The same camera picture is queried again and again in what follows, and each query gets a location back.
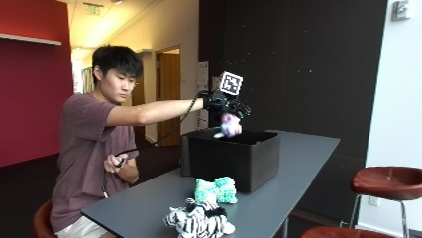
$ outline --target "door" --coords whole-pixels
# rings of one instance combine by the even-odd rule
[[[162,52],[157,54],[157,100],[181,99],[181,55]],[[181,144],[181,118],[157,124],[158,146]]]
[[[144,76],[136,82],[136,86],[132,91],[132,105],[141,105],[145,103],[144,93]],[[145,139],[145,126],[133,126],[136,137]]]

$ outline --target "black cord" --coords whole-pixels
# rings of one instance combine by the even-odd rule
[[[130,150],[125,150],[125,151],[117,153],[114,157],[118,157],[121,154],[126,154],[126,153],[133,152],[133,151],[141,151],[141,150],[144,150],[144,149],[146,149],[146,148],[154,146],[158,142],[161,142],[164,139],[166,139],[168,136],[170,136],[170,135],[176,132],[176,129],[182,125],[182,122],[184,122],[184,120],[186,119],[189,113],[192,112],[193,107],[194,107],[194,105],[196,105],[196,102],[197,102],[198,98],[201,97],[201,95],[208,95],[208,94],[209,94],[208,91],[200,91],[200,92],[198,92],[198,94],[197,94],[197,96],[196,96],[196,98],[194,98],[194,100],[193,100],[193,102],[192,102],[192,104],[190,104],[190,106],[189,106],[189,108],[188,108],[188,112],[186,112],[185,115],[184,115],[184,118],[182,118],[182,120],[181,120],[181,123],[172,129],[172,131],[170,131],[166,135],[164,135],[161,138],[158,138],[158,140],[157,140],[154,143],[150,143],[148,146],[142,146],[142,147],[133,148],[133,149],[130,149]],[[102,193],[104,193],[105,198],[108,198],[105,175],[106,175],[106,173],[105,173],[105,170],[104,170],[101,191],[102,191]]]

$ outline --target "ear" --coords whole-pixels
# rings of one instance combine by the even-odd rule
[[[102,81],[102,72],[98,65],[93,68],[93,75],[98,81]]]

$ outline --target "metal stool leg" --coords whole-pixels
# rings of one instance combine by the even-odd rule
[[[358,202],[359,197],[361,197],[361,194],[358,194],[358,195],[355,196],[355,199],[354,199],[354,206],[353,206],[353,212],[351,212],[351,221],[350,221],[350,223],[349,223],[349,228],[353,227],[353,219],[354,219],[355,207],[357,207],[357,202]]]
[[[401,203],[401,217],[402,217],[402,222],[403,222],[403,237],[409,238],[409,229],[407,229],[407,219],[406,219],[406,207],[405,207],[405,202],[399,201]]]

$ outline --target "shorts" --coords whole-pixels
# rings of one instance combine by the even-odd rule
[[[106,233],[106,230],[100,227],[93,221],[90,221],[85,216],[82,216],[74,224],[68,226],[60,232],[56,232],[56,235],[60,238],[98,238]]]

